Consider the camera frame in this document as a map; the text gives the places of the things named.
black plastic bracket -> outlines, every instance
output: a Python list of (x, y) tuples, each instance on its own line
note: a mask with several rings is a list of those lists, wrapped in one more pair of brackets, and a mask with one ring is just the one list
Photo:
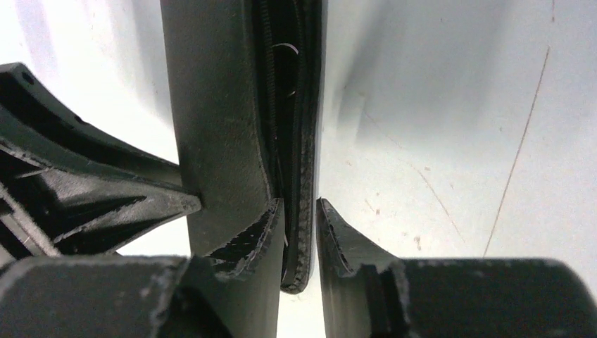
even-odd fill
[(274, 337), (284, 206), (206, 258), (25, 258), (0, 278), (2, 337)]
[(83, 122), (19, 63), (0, 65), (0, 163), (4, 261), (113, 253), (201, 209), (176, 165)]
[(595, 337), (581, 280), (545, 259), (401, 260), (318, 200), (327, 337)]

black plastic part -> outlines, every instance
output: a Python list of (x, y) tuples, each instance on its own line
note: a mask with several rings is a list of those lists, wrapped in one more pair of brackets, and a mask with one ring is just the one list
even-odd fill
[(113, 253), (201, 209), (176, 165), (82, 123), (19, 63), (0, 65), (0, 163), (0, 244), (16, 259)]
[[(204, 207), (189, 217), (191, 250), (212, 251), (282, 197), (282, 289), (293, 293), (306, 286), (313, 245), (320, 7), (292, 0), (161, 4), (182, 181), (201, 192)], [(296, 46), (298, 59), (275, 58), (279, 43)]]
[(275, 337), (283, 205), (211, 258), (26, 258), (0, 277), (0, 337)]
[(543, 259), (400, 260), (318, 201), (327, 337), (595, 337), (597, 308)]

white surface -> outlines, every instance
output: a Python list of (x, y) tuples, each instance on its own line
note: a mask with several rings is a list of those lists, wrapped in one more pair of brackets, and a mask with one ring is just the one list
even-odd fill
[[(597, 294), (597, 3), (328, 9), (320, 195), (397, 256), (552, 257)], [(0, 62), (176, 161), (157, 1), (0, 1), (0, 25)], [(188, 254), (186, 238), (179, 221), (122, 252)], [(323, 337), (320, 302), (316, 268), (281, 295), (279, 336)]]

dark mark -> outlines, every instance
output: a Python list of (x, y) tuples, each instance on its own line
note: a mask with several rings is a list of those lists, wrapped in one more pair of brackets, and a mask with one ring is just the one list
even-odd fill
[(498, 212), (496, 213), (496, 219), (494, 220), (494, 226), (491, 228), (491, 233), (489, 234), (489, 239), (487, 240), (487, 245), (485, 246), (485, 251), (483, 252), (483, 257), (487, 255), (487, 250), (489, 249), (489, 243), (491, 243), (491, 239), (494, 238), (494, 232), (496, 231), (496, 225), (498, 224), (498, 219), (500, 218), (500, 212), (502, 211), (503, 202), (505, 199), (505, 194), (508, 192), (508, 187), (510, 186), (510, 179), (512, 179), (512, 173), (514, 172), (514, 168), (516, 167), (516, 162), (518, 161), (518, 156), (520, 155), (520, 149), (522, 149), (522, 144), (524, 143), (524, 138), (527, 136), (527, 130), (529, 129), (529, 124), (531, 122), (531, 117), (533, 116), (533, 111), (535, 109), (535, 103), (537, 102), (537, 96), (539, 95), (539, 89), (541, 88), (541, 81), (543, 79), (543, 74), (545, 73), (545, 67), (547, 66), (547, 58), (549, 57), (549, 49), (547, 47), (547, 51), (545, 52), (545, 60), (543, 60), (543, 68), (541, 69), (541, 74), (539, 76), (539, 82), (537, 83), (537, 90), (535, 91), (535, 97), (533, 98), (533, 103), (531, 104), (531, 110), (529, 111), (529, 117), (527, 118), (527, 124), (524, 126), (524, 130), (522, 131), (522, 137), (520, 138), (520, 144), (518, 144), (518, 150), (516, 151), (516, 156), (514, 156), (514, 162), (512, 163), (512, 168), (510, 169), (510, 174), (508, 176), (508, 180), (505, 181), (505, 187), (502, 194), (502, 199), (500, 201), (500, 205), (498, 207)]
[(363, 111), (363, 114), (365, 114), (365, 116), (375, 125), (375, 127), (377, 127), (377, 129), (379, 129), (380, 132), (382, 132), (384, 134), (384, 136), (389, 139), (393, 144), (395, 144), (398, 148), (402, 149), (402, 146), (395, 140), (392, 139), (383, 129), (382, 127), (380, 127), (377, 124), (377, 121), (373, 120), (373, 118), (369, 115), (369, 113), (367, 113), (366, 111)]
[(365, 203), (367, 204), (367, 206), (369, 206), (369, 209), (371, 209), (371, 211), (375, 212), (375, 209), (371, 206), (371, 203), (369, 203), (367, 199), (365, 199)]
[(415, 236), (415, 243), (417, 244), (417, 250), (421, 251), (421, 236)]
[(450, 220), (450, 223), (452, 223), (452, 226), (454, 227), (454, 229), (456, 230), (456, 233), (458, 234), (458, 236), (460, 237), (460, 239), (466, 243), (465, 239), (463, 238), (463, 236), (460, 233), (460, 230), (458, 229), (458, 227), (456, 226), (456, 223), (454, 222), (454, 220), (452, 219), (452, 216), (450, 216), (450, 213), (448, 212), (448, 209), (446, 208), (446, 206), (444, 205), (444, 203), (441, 201), (441, 199), (439, 198), (439, 196), (437, 195), (437, 193), (435, 192), (435, 189), (433, 189), (433, 187), (431, 186), (431, 183), (429, 183), (429, 181), (427, 180), (427, 178), (423, 175), (423, 173), (421, 173), (420, 170), (418, 170), (415, 166), (413, 166), (412, 163), (410, 162), (406, 162), (404, 160), (401, 160), (404, 163), (408, 164), (414, 171), (417, 172), (417, 174), (419, 174), (419, 176), (423, 179), (423, 181), (425, 182), (425, 184), (427, 185), (427, 187), (429, 188), (429, 190), (431, 190), (431, 193), (433, 193), (433, 196), (435, 196), (435, 199), (439, 202), (439, 205), (441, 206), (441, 208), (444, 210), (444, 213), (446, 213), (446, 216), (448, 216), (448, 219)]

curved black edge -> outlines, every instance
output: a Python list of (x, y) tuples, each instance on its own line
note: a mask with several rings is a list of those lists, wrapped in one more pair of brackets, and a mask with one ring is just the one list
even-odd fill
[(112, 253), (201, 209), (178, 167), (82, 122), (20, 63), (0, 65), (0, 244), (14, 258)]
[(97, 163), (180, 187), (178, 166), (83, 121), (22, 63), (0, 65), (0, 105), (49, 141)]
[(578, 276), (550, 259), (404, 261), (406, 320), (419, 337), (597, 337)]
[(354, 275), (362, 264), (383, 271), (400, 261), (351, 227), (326, 199), (317, 200), (317, 229), (320, 260), (333, 266), (339, 277)]
[(287, 241), (281, 290), (290, 294), (302, 292), (312, 270), (313, 226), (315, 214), (315, 153), (318, 142), (320, 85), (322, 84), (322, 1), (296, 1), (299, 31), (303, 36), (303, 73), (296, 86), (295, 146), (292, 163), (293, 182), (287, 199)]

